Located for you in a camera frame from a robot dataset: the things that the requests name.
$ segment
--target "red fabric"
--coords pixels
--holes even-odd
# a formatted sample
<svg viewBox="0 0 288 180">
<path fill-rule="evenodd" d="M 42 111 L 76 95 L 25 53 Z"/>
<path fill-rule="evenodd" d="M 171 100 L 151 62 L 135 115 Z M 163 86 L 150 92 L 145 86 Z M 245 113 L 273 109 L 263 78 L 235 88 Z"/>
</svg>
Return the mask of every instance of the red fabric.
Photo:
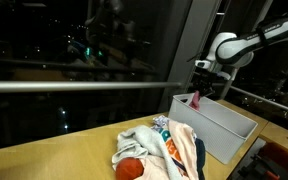
<svg viewBox="0 0 288 180">
<path fill-rule="evenodd" d="M 144 167 L 139 159 L 124 158 L 116 167 L 116 180 L 133 180 L 142 176 Z"/>
</svg>

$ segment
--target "metal railing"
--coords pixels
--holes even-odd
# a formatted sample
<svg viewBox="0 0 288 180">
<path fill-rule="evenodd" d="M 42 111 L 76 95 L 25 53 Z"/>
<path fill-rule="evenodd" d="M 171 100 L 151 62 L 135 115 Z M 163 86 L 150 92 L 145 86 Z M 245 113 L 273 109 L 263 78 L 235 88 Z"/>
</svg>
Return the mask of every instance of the metal railing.
<svg viewBox="0 0 288 180">
<path fill-rule="evenodd" d="M 31 68 L 56 71 L 73 72 L 92 72 L 92 73 L 110 73 L 110 74 L 138 74 L 138 75 L 158 75 L 156 71 L 140 68 L 108 68 L 108 67 L 90 67 L 66 63 L 45 62 L 45 61 L 27 61 L 19 59 L 1 59 L 0 67 Z"/>
<path fill-rule="evenodd" d="M 235 90 L 235 91 L 237 91 L 237 92 L 240 92 L 240 93 L 243 93 L 243 94 L 245 94 L 245 95 L 251 96 L 251 97 L 253 97 L 253 98 L 262 100 L 262 101 L 264 101 L 264 102 L 266 102 L 266 103 L 268 103 L 268 104 L 271 104 L 271 105 L 273 105 L 273 106 L 276 106 L 276 107 L 279 107 L 279 108 L 281 108 L 281 109 L 284 109 L 284 110 L 287 110 L 287 111 L 288 111 L 288 107 L 287 107 L 287 106 L 284 106 L 284 105 L 282 105 L 282 104 L 276 103 L 276 102 L 274 102 L 274 101 L 270 101 L 270 100 L 265 99 L 265 98 L 263 98 L 263 97 L 261 97 L 261 96 L 258 96 L 258 95 L 256 95 L 256 94 L 252 94 L 252 93 L 250 93 L 250 92 L 244 91 L 244 90 L 239 89 L 239 88 L 234 87 L 234 86 L 231 86 L 230 88 L 233 89 L 233 90 Z"/>
<path fill-rule="evenodd" d="M 178 88 L 179 82 L 23 82 L 0 81 L 0 93 Z"/>
</svg>

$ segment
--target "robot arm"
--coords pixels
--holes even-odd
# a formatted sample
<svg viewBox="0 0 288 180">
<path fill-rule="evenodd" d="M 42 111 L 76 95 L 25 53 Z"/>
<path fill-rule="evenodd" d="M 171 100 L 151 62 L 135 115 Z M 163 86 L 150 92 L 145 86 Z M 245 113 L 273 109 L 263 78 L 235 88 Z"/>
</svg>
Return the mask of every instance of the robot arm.
<svg viewBox="0 0 288 180">
<path fill-rule="evenodd" d="M 288 17 L 271 21 L 255 32 L 237 37 L 234 33 L 216 36 L 206 60 L 197 60 L 196 66 L 218 73 L 222 65 L 236 68 L 251 62 L 253 51 L 288 38 Z"/>
</svg>

